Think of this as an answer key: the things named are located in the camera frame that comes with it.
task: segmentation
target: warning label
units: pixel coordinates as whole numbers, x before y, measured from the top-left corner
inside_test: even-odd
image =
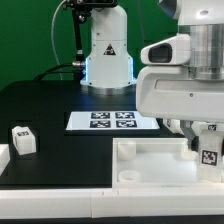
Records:
[[[112,45],[110,44],[106,51],[104,52],[104,55],[116,55]]]

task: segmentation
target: white cube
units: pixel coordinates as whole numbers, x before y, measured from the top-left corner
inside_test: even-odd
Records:
[[[28,127],[12,129],[12,138],[19,155],[36,152],[36,139]]]

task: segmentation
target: table surface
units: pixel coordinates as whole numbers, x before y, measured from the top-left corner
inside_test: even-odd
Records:
[[[72,111],[135,111],[135,93],[101,96],[82,92],[73,81],[21,81],[0,92],[0,143],[9,144],[11,161],[0,190],[110,188],[115,137],[170,137],[160,130],[65,131]],[[11,130],[28,126],[37,153],[19,156]],[[14,220],[27,223],[25,220]],[[224,223],[223,216],[32,220],[31,223]]]

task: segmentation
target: green wall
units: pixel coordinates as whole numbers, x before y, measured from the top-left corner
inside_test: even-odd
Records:
[[[39,73],[56,65],[50,30],[53,14],[60,2],[61,0],[1,0],[0,89],[14,81],[32,80]],[[177,30],[176,21],[168,18],[158,8],[157,0],[139,0],[140,9],[137,2],[138,0],[119,0],[128,14],[128,51],[134,58],[136,76],[144,67],[140,61],[144,42],[155,43],[175,35]],[[91,50],[90,23],[82,25],[82,37],[84,51],[88,55]],[[55,42],[61,63],[75,60],[70,10],[61,10],[57,17]]]

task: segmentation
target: blue light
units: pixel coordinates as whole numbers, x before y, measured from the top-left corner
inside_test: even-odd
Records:
[[[134,77],[134,61],[132,57],[131,57],[131,77],[132,77],[132,81],[136,80],[136,78]]]
[[[86,67],[85,67],[86,75],[85,75],[85,78],[83,79],[83,81],[88,82],[88,79],[89,79],[89,77],[88,77],[89,76],[89,60],[88,60],[88,58],[86,58],[85,64],[86,64]]]

